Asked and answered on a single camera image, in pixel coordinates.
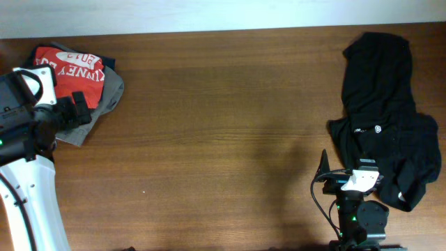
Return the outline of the red printed t-shirt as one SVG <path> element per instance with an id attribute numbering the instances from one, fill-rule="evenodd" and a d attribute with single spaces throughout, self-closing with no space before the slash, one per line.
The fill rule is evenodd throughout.
<path id="1" fill-rule="evenodd" d="M 37 47 L 33 64 L 53 67 L 57 98 L 73 97 L 74 92 L 82 92 L 89 109 L 98 107 L 105 84 L 105 66 L 99 56 L 66 52 L 55 47 Z"/>

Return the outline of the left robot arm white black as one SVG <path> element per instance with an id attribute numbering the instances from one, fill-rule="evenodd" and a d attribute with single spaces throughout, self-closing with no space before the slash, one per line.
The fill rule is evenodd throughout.
<path id="1" fill-rule="evenodd" d="M 1 76 L 1 198 L 15 250 L 69 250 L 55 186 L 56 134 L 78 124 L 50 67 Z"/>

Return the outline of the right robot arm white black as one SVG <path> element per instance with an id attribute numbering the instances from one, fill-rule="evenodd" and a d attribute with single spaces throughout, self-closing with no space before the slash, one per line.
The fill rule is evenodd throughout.
<path id="1" fill-rule="evenodd" d="M 375 160 L 360 158 L 352 169 L 331 170 L 326 150 L 310 184 L 312 199 L 337 238 L 328 244 L 334 251 L 391 251 L 408 249 L 400 245 L 382 245 L 390 210 L 384 204 L 365 200 L 376 191 L 383 176 Z M 325 211 L 314 193 L 314 185 L 322 183 L 324 195 L 334 195 L 331 208 L 336 208 L 339 224 L 333 222 L 331 212 Z"/>

